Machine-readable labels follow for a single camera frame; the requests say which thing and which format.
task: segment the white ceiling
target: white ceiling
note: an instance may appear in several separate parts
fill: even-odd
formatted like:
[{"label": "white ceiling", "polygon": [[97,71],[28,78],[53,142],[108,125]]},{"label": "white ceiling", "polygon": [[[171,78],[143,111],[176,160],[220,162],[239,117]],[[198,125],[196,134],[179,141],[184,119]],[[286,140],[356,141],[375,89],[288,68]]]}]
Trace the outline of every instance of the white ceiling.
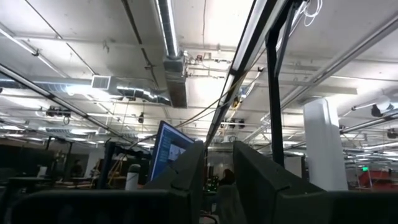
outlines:
[{"label": "white ceiling", "polygon": [[[18,41],[39,49],[41,55],[55,65],[58,71],[70,78],[91,79],[90,69],[66,45],[69,43],[97,74],[121,77],[129,82],[147,80],[153,89],[167,89],[163,68],[164,46],[154,0],[128,1],[141,42],[130,25],[121,1],[87,0],[79,1],[78,4],[67,0],[29,2],[64,40],[57,39],[48,24],[23,0],[0,0],[2,28],[7,29]],[[204,58],[211,56],[212,59],[232,60],[251,4],[252,1],[238,0],[173,0],[179,45],[193,58],[201,55]],[[298,85],[309,85],[308,81],[333,57],[362,39],[382,21],[397,14],[396,0],[325,1],[313,24],[305,27],[303,21],[300,21],[289,40],[280,74],[280,97],[283,98]],[[383,91],[395,88],[398,82],[397,39],[398,30],[365,51],[320,86],[314,87],[304,98],[291,104],[282,115],[286,139],[297,142],[304,140],[302,105],[306,98],[328,97],[338,104],[338,113],[343,115],[352,106],[373,100],[381,96]],[[154,66],[153,75],[147,68],[148,62],[141,49],[146,51]],[[0,37],[0,51],[0,63],[27,78],[61,78],[59,72],[55,72],[5,36]],[[120,132],[156,133],[160,120],[178,125],[217,100],[221,95],[228,66],[228,63],[216,63],[213,60],[188,66],[187,109],[143,103],[140,99],[130,103],[127,100],[102,102],[108,112],[120,117],[121,121],[117,121],[116,118],[104,117],[105,110],[82,95],[63,94],[62,97],[86,113],[97,114],[95,118]],[[243,139],[261,125],[260,119],[269,111],[267,77],[261,75],[254,81],[257,67],[266,67],[266,55],[262,55],[246,76],[244,85],[254,82],[255,86],[233,116],[236,121],[245,119],[246,127],[227,129],[221,136],[234,134]],[[11,98],[15,95],[22,95],[19,98],[22,103]],[[10,120],[29,120],[30,125],[37,127],[68,127],[61,119],[37,116],[34,110],[41,106],[48,108],[54,103],[31,91],[5,90],[0,95],[0,103],[2,116],[9,116]],[[209,113],[207,116],[184,126],[182,131],[193,138],[204,138],[214,108],[215,106],[211,106],[203,113]],[[137,121],[141,112],[146,117],[144,125]],[[226,118],[232,114],[233,110],[230,109]],[[350,113],[340,121],[345,126],[352,126],[372,119],[374,118],[370,115],[370,109],[363,109]],[[97,128],[78,116],[73,116],[69,125]],[[395,123],[388,124],[388,127],[391,126],[395,126]],[[387,127],[380,126],[372,129],[385,128]],[[270,137],[269,130],[265,134],[267,138]],[[377,133],[369,144],[383,141],[384,136],[382,132]],[[257,144],[267,142],[261,135],[255,141]]]}]

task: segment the ventilation duct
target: ventilation duct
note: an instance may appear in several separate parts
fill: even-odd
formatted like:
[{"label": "ventilation duct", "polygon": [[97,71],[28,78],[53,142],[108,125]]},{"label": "ventilation duct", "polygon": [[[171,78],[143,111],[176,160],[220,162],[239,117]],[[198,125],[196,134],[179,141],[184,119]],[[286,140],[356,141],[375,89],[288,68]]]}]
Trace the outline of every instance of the ventilation duct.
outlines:
[{"label": "ventilation duct", "polygon": [[[151,103],[162,103],[171,106],[170,100],[161,91],[153,90],[143,81],[125,82],[117,77],[106,77],[109,81],[107,88],[102,88],[100,82],[79,78],[32,77],[30,80],[44,90],[56,93],[82,93],[90,95],[93,90],[101,90],[112,96],[141,98]],[[27,89],[8,77],[0,76],[0,88]]]},{"label": "ventilation duct", "polygon": [[178,48],[174,27],[172,0],[156,0],[156,8],[165,45],[163,66],[171,104],[174,108],[187,107],[185,57]]}]

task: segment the black monitor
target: black monitor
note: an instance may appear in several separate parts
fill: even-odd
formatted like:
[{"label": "black monitor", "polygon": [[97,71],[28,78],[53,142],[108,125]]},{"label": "black monitor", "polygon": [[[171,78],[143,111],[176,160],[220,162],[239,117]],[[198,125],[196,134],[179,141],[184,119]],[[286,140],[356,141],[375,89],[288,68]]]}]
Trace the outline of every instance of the black monitor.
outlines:
[{"label": "black monitor", "polygon": [[157,131],[152,160],[150,162],[149,181],[157,177],[193,143],[194,140],[165,121],[161,121]]}]

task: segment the ceiling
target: ceiling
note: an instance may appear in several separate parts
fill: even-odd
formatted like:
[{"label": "ceiling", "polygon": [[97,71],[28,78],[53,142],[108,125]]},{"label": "ceiling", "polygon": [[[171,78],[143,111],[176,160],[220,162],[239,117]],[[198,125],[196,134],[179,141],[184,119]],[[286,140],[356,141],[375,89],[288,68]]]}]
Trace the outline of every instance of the ceiling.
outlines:
[{"label": "ceiling", "polygon": [[[123,2],[128,4],[134,26]],[[173,0],[177,42],[186,51],[188,61],[187,108],[143,102],[141,98],[116,100],[96,92],[54,94],[132,141],[138,134],[155,134],[160,120],[178,125],[207,109],[201,114],[206,116],[179,128],[192,138],[205,139],[214,115],[215,104],[211,104],[221,95],[251,5],[252,1],[238,0]],[[302,106],[314,97],[326,97],[337,104],[341,125],[349,127],[376,119],[370,108],[344,115],[354,105],[375,100],[395,88],[398,30],[316,86],[310,80],[372,30],[397,15],[395,0],[336,0],[325,1],[310,26],[306,27],[303,19],[298,23],[289,39],[280,73],[280,97],[284,99],[301,86],[311,86],[311,90],[283,110],[286,142],[305,141]],[[0,63],[28,80],[63,79],[68,83],[72,79],[91,80],[93,75],[101,75],[117,77],[132,85],[140,83],[154,93],[170,91],[154,0],[86,0],[79,4],[66,0],[0,0],[0,23],[1,30],[12,37],[0,36]],[[33,56],[26,48],[38,50],[40,56]],[[214,143],[223,141],[224,136],[245,139],[262,126],[261,118],[269,112],[268,82],[266,72],[258,73],[257,68],[266,71],[266,66],[264,54],[243,82],[243,87],[253,83],[252,91],[241,99],[238,109],[230,108],[225,117],[228,122],[235,119],[235,123],[243,119],[245,127],[239,129],[236,125],[231,129],[228,122],[223,123],[224,128],[220,128]],[[16,134],[20,131],[4,129],[3,137],[14,134],[13,138],[18,139],[46,139],[47,133],[97,146],[112,136],[75,113],[69,123],[62,116],[46,116],[43,111],[57,104],[30,90],[3,88],[0,104],[1,119],[42,131],[19,136]],[[141,113],[144,113],[143,124],[138,121]],[[346,147],[393,141],[386,137],[390,128],[398,128],[398,122],[352,132],[342,137],[342,141]],[[94,134],[74,134],[79,129]],[[262,133],[252,138],[250,144],[269,143],[270,129]]]}]

